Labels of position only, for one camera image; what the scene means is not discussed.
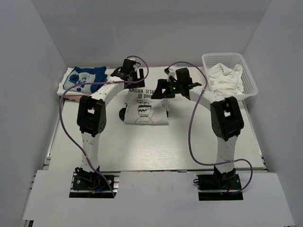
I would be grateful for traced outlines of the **pink shirt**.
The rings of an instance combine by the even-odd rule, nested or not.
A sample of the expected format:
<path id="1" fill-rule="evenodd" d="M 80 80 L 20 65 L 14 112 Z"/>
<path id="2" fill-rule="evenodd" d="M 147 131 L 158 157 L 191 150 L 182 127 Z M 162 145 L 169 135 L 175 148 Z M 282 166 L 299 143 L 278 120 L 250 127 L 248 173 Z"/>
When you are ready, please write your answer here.
<path id="1" fill-rule="evenodd" d="M 65 95 L 65 96 L 60 96 L 63 100 L 70 100 L 74 102 L 79 102 L 80 99 L 83 97 L 83 95 L 80 96 L 70 96 L 70 95 Z"/>

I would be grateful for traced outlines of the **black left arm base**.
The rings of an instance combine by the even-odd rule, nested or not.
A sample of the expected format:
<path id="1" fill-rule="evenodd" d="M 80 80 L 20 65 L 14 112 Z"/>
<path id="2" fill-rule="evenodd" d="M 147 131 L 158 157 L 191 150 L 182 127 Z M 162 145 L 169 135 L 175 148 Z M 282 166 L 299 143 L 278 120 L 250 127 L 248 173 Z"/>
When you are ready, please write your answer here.
<path id="1" fill-rule="evenodd" d="M 110 184 L 114 194 L 116 194 L 119 186 L 119 174 L 105 173 L 104 176 Z M 105 180 L 100 178 L 99 175 L 97 176 L 97 181 L 91 183 L 80 178 L 76 172 L 74 172 L 69 197 L 85 199 L 112 199 L 114 196 Z"/>

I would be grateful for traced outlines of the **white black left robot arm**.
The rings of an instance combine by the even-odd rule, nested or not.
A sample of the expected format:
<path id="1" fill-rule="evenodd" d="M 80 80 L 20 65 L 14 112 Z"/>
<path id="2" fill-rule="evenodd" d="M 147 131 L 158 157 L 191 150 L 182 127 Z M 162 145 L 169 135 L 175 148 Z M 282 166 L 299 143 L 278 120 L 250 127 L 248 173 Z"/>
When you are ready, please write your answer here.
<path id="1" fill-rule="evenodd" d="M 89 83 L 101 87 L 89 96 L 82 96 L 79 102 L 77 125 L 82 137 L 82 160 L 75 171 L 77 174 L 86 174 L 84 183 L 91 189 L 98 187 L 100 183 L 97 175 L 98 144 L 107 123 L 106 106 L 121 91 L 145 86 L 143 69 L 124 70 L 120 67 L 114 70 L 113 76 L 112 81 Z"/>

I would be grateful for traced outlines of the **blue Mickey Mouse shirt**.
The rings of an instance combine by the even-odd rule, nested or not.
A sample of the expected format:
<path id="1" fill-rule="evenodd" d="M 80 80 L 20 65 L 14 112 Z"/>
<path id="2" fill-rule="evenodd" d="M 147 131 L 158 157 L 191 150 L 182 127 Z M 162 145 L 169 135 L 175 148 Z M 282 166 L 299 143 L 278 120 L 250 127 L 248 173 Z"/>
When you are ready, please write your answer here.
<path id="1" fill-rule="evenodd" d="M 63 84 L 64 89 L 68 89 L 73 85 L 77 85 L 70 91 L 80 92 L 84 94 L 92 94 L 102 87 L 99 85 L 83 85 L 83 83 L 106 82 L 106 66 L 96 68 L 79 68 L 74 67 L 71 73 L 68 74 L 67 79 Z"/>

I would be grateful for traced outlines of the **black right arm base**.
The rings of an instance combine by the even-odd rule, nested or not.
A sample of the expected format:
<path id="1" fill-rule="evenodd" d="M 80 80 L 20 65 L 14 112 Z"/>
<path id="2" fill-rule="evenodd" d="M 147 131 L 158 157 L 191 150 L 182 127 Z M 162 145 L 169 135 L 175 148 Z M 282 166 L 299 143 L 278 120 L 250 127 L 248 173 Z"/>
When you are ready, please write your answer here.
<path id="1" fill-rule="evenodd" d="M 199 201 L 242 201 L 243 193 L 240 177 L 235 173 L 229 179 L 222 180 L 219 172 L 197 175 L 193 183 L 198 187 Z"/>

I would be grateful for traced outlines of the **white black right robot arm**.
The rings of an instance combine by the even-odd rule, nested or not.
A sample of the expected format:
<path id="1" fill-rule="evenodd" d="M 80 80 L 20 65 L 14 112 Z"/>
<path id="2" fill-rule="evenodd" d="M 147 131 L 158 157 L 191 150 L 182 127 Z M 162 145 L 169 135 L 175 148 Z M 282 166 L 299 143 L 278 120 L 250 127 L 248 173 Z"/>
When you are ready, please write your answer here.
<path id="1" fill-rule="evenodd" d="M 217 96 L 197 82 L 183 85 L 166 79 L 158 80 L 152 99 L 174 98 L 176 94 L 181 94 L 210 111 L 211 127 L 217 136 L 217 160 L 213 164 L 216 174 L 214 184 L 218 188 L 226 188 L 235 175 L 235 144 L 244 127 L 238 100 L 233 96 Z"/>

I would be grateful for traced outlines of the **white green Charlie Brown shirt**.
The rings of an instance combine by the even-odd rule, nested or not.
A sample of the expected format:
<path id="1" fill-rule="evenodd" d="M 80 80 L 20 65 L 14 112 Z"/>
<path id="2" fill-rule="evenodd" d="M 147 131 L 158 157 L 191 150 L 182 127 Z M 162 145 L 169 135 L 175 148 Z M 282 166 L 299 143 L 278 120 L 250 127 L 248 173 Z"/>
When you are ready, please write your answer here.
<path id="1" fill-rule="evenodd" d="M 126 124 L 168 125 L 168 99 L 152 99 L 153 89 L 131 88 L 125 98 L 125 107 L 119 111 L 119 118 Z"/>

